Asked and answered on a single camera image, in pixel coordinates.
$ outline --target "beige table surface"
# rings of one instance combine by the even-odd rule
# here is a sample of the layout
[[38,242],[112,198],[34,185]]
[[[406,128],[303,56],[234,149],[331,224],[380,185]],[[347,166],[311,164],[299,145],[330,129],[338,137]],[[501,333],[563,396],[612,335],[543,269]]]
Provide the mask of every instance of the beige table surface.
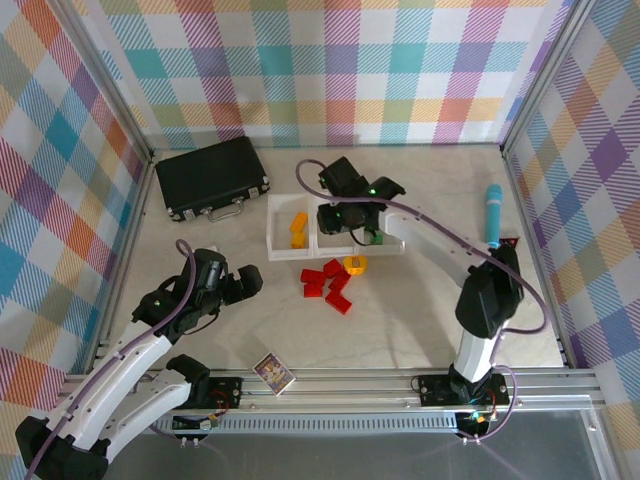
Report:
[[[370,181],[390,177],[420,202],[422,211],[477,239],[484,235],[486,187],[499,183],[504,191],[503,232],[522,236],[497,147],[260,149],[258,155],[273,193],[302,192],[294,177],[300,159],[330,163],[345,155]],[[317,185],[317,170],[308,167],[305,179]],[[342,316],[323,299],[302,296],[300,271],[320,269],[326,260],[268,261],[266,213],[267,197],[262,196],[246,202],[242,215],[219,223],[205,217],[174,223],[154,178],[113,334],[123,332],[143,295],[181,271],[184,258],[174,242],[184,238],[193,248],[216,245],[232,271],[246,264],[258,266],[264,287],[258,296],[224,307],[206,330],[181,338],[158,367],[187,353],[211,368],[250,368],[269,351],[292,368],[448,367],[453,361],[462,332],[454,315],[460,290],[411,245],[403,256],[369,259],[366,274],[353,278],[345,290],[353,308]],[[538,288],[524,238],[518,253],[524,277]],[[540,321],[538,306],[526,296],[511,325],[534,327]],[[517,367],[561,366],[556,345],[551,329],[534,337],[511,335],[498,361]]]

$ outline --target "plaid wallpaper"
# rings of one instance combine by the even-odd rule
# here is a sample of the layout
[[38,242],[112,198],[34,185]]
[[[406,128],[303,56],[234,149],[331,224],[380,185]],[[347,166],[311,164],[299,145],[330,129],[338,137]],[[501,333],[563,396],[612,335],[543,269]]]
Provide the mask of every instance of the plaid wallpaper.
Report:
[[640,478],[640,0],[600,0],[513,168],[578,363]]
[[0,0],[0,478],[86,357],[142,162],[45,0]]
[[74,1],[150,141],[186,149],[495,142],[570,3]]

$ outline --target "small card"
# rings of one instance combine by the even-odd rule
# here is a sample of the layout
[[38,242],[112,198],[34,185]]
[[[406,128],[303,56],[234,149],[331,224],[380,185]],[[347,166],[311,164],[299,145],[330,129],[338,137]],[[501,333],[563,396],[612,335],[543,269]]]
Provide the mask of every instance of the small card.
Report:
[[253,367],[253,371],[260,375],[260,378],[269,385],[273,393],[280,395],[289,385],[295,382],[296,377],[278,360],[273,353],[267,354],[258,364]]

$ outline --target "blue cylinder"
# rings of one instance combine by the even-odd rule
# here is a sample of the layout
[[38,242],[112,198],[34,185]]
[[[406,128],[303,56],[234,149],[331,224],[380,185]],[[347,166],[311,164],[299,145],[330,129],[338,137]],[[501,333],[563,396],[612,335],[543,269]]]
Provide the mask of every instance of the blue cylinder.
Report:
[[501,208],[502,187],[494,183],[487,188],[487,243],[491,248],[500,246]]

